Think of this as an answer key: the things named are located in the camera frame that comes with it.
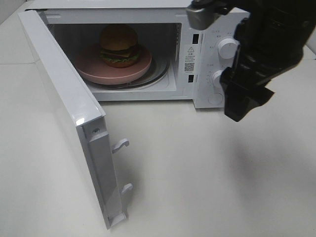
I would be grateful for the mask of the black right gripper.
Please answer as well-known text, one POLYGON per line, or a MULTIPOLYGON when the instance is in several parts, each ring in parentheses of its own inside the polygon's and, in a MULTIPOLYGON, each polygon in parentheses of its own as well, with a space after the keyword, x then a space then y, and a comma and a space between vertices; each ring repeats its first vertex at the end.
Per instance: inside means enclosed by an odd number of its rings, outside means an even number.
POLYGON ((295 67, 303 57, 303 46, 316 27, 314 0, 193 0, 186 12, 196 30, 227 15, 233 8, 249 13, 236 27, 239 42, 233 66, 220 76, 224 92, 224 114, 241 121, 251 110, 265 105, 274 92, 265 85, 295 67), (258 86, 245 91, 241 86, 258 86))

